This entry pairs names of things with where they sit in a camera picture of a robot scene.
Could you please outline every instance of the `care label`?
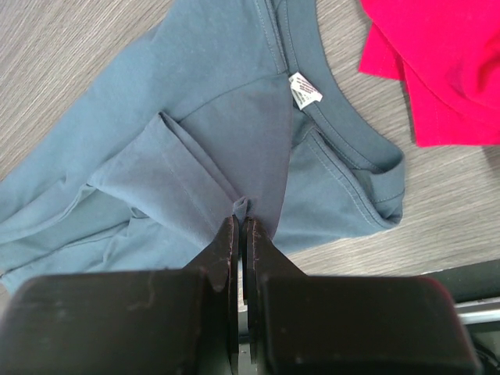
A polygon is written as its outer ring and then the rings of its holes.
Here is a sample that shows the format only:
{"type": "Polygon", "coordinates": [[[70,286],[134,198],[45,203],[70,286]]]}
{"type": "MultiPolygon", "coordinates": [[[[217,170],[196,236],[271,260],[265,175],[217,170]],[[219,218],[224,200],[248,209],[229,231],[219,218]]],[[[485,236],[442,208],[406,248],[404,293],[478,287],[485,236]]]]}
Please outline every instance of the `care label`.
{"type": "Polygon", "coordinates": [[[312,102],[321,102],[323,96],[299,72],[288,78],[290,81],[291,95],[294,97],[298,108],[302,110],[312,102]]]}

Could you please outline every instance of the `wood grain surface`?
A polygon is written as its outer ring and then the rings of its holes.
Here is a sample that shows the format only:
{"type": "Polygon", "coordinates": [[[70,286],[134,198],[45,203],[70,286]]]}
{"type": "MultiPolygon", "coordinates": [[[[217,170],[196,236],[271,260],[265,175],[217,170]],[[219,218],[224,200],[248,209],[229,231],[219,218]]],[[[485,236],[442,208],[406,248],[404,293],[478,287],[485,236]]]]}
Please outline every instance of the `wood grain surface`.
{"type": "MultiPolygon", "coordinates": [[[[0,179],[169,5],[166,0],[0,3],[0,179]]],[[[417,148],[401,84],[357,72],[370,25],[357,0],[319,0],[318,18],[342,91],[406,154],[405,217],[387,233],[291,258],[306,272],[321,274],[416,274],[498,258],[500,148],[417,148]]]]}

